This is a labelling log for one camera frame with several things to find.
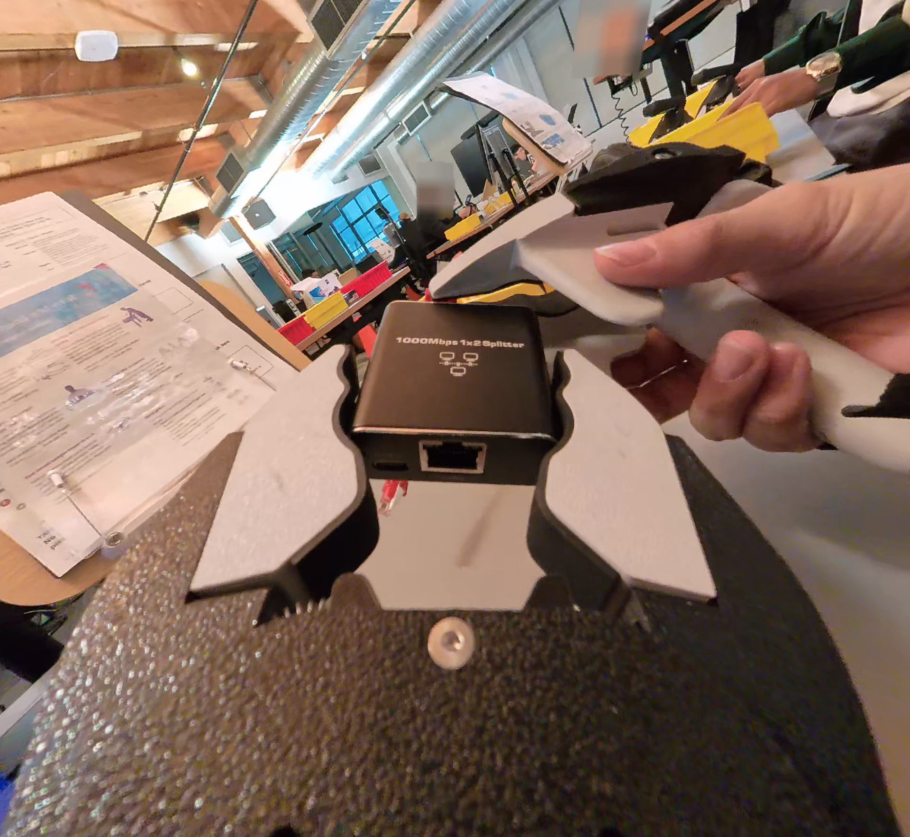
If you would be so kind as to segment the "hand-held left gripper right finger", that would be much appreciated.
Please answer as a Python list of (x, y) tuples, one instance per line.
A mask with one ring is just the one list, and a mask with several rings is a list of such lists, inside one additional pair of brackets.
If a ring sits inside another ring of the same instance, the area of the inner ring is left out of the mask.
[(543, 458), (528, 548), (540, 585), (622, 613), (649, 591), (709, 603), (717, 587), (660, 424), (575, 350), (554, 360), (562, 435)]

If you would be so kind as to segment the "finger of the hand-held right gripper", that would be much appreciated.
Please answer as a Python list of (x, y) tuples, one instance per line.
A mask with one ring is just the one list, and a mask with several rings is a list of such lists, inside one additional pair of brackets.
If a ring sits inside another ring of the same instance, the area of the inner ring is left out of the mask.
[(565, 350), (577, 350), (591, 363), (612, 363), (638, 352), (644, 341), (644, 329), (606, 322), (582, 308), (543, 318), (543, 347), (548, 363), (554, 361), (557, 352)]
[(477, 296), (530, 280), (532, 275), (519, 262), (519, 243), (566, 217), (576, 217), (575, 204), (554, 194), (506, 219), (438, 270), (429, 283), (430, 297), (442, 301)]

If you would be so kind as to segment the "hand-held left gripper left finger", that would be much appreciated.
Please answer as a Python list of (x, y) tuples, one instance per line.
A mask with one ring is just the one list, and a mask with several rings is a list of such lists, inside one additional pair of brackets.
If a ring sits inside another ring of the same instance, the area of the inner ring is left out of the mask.
[(189, 592), (256, 589), (327, 601), (379, 543), (365, 459), (350, 438), (355, 356), (332, 346), (246, 423)]

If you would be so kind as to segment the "black network splitter box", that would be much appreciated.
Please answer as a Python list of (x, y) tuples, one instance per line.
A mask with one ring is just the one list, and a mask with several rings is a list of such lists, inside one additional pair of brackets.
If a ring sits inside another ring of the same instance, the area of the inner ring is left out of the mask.
[(533, 486), (560, 430), (530, 308), (388, 306), (350, 427), (371, 479)]

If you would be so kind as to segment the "person's right hand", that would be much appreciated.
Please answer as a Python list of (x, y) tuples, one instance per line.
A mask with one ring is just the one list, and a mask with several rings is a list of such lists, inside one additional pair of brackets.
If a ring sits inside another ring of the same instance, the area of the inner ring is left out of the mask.
[[(733, 210), (597, 249), (615, 285), (674, 288), (727, 277), (794, 320), (893, 374), (909, 369), (907, 164), (790, 183)], [(688, 413), (712, 441), (802, 453), (809, 357), (751, 331), (725, 335), (700, 361), (650, 329), (611, 375), (659, 421)]]

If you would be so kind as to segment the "wooden instruction board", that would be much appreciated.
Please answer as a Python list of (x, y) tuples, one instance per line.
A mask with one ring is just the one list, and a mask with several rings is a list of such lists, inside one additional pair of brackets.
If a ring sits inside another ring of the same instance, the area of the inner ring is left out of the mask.
[[(279, 332), (259, 317), (242, 298), (215, 282), (199, 284), (164, 255), (161, 255), (117, 218), (78, 191), (65, 191), (61, 198), (76, 210), (97, 222), (109, 232), (137, 249), (157, 264), (175, 281), (176, 287), (195, 303), (205, 302), (209, 310), (217, 310), (225, 320), (241, 329), (244, 341), (273, 354), (276, 365), (287, 364), (302, 371), (310, 359), (291, 345)], [(104, 558), (100, 551), (84, 559), (61, 578), (55, 577), (24, 548), (6, 533), (1, 534), (1, 600), (3, 603), (27, 607), (61, 603), (78, 597), (103, 581), (116, 560)]]
[(593, 157), (592, 143), (560, 111), (492, 75), (454, 77), (441, 89), (499, 114), (508, 134), (555, 173), (564, 174)]

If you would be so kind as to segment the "red plastic bin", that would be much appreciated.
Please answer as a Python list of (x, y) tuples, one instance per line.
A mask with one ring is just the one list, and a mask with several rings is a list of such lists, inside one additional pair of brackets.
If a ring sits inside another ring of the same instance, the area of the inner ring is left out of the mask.
[(340, 293), (347, 303), (367, 297), (377, 287), (391, 279), (392, 273), (387, 263), (381, 262), (358, 274), (342, 285)]

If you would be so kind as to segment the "printed instruction sheet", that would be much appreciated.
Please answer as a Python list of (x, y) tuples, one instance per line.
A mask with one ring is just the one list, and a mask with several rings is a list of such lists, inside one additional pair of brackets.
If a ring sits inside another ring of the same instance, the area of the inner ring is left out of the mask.
[(56, 194), (1, 209), (2, 531), (58, 578), (297, 371), (141, 243)]

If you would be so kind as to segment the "silver ventilation duct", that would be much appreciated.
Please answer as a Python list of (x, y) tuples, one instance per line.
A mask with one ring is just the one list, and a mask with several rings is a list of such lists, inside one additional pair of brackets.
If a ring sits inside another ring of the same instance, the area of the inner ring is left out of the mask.
[(525, 1), (442, 0), (305, 161), (304, 176), (345, 173)]
[(209, 209), (234, 215), (266, 180), (304, 132), (349, 68), (381, 32), (403, 0), (316, 0), (309, 12), (314, 41), (285, 81), (242, 148), (234, 148), (217, 171), (218, 189)]

